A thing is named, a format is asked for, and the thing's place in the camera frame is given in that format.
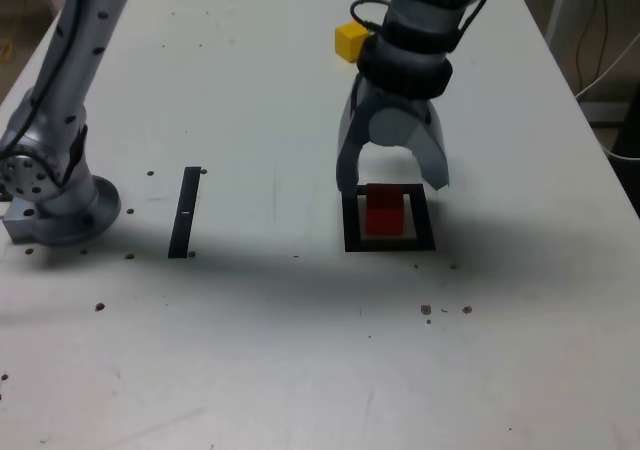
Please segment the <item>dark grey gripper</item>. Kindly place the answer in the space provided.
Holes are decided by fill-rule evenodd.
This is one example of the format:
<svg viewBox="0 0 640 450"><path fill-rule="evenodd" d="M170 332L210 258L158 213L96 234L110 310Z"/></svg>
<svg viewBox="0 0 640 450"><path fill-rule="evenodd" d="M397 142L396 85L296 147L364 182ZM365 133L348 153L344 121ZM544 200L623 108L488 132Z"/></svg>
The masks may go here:
<svg viewBox="0 0 640 450"><path fill-rule="evenodd" d="M387 107L380 110L380 102ZM357 75L339 125L336 183L341 193L356 192L359 156L369 142L409 150L430 187L440 190L449 185L442 128L431 102L407 99Z"/></svg>

